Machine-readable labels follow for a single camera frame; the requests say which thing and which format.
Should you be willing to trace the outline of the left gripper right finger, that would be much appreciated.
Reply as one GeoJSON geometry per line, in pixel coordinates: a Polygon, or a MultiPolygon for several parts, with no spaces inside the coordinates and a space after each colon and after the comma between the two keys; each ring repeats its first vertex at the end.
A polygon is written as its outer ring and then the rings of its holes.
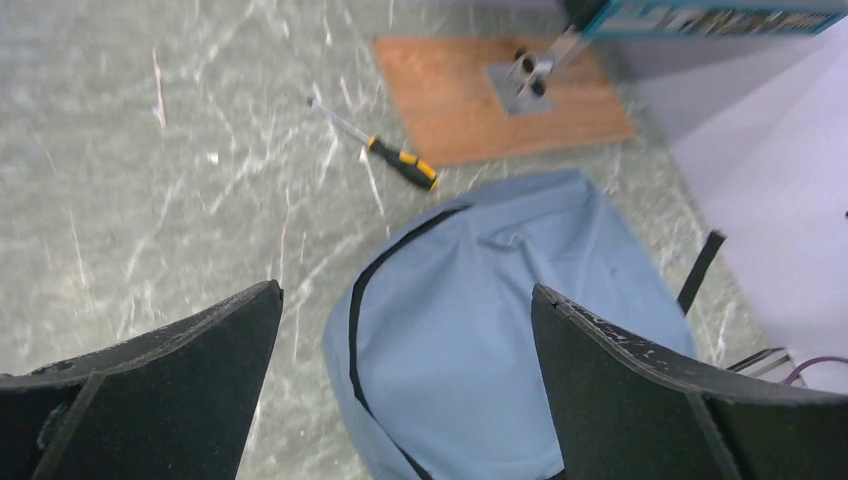
{"type": "Polygon", "coordinates": [[[536,286],[532,329],[569,479],[843,479],[847,399],[678,354],[536,286]]]}

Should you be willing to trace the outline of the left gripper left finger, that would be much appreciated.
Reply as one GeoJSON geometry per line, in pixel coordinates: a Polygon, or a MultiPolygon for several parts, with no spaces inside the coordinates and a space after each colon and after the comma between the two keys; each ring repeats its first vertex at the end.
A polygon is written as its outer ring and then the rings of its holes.
{"type": "Polygon", "coordinates": [[[232,479],[284,293],[255,284],[197,314],[1,378],[5,479],[232,479]]]}

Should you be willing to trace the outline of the blue student backpack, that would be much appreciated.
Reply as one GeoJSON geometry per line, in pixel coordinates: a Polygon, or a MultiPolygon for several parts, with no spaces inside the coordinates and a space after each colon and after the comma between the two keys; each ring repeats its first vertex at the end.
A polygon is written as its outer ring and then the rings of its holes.
{"type": "Polygon", "coordinates": [[[685,316],[724,241],[673,295],[608,197],[576,169],[510,177],[391,237],[333,309],[323,352],[376,479],[561,479],[531,325],[546,285],[693,356],[685,316]]]}

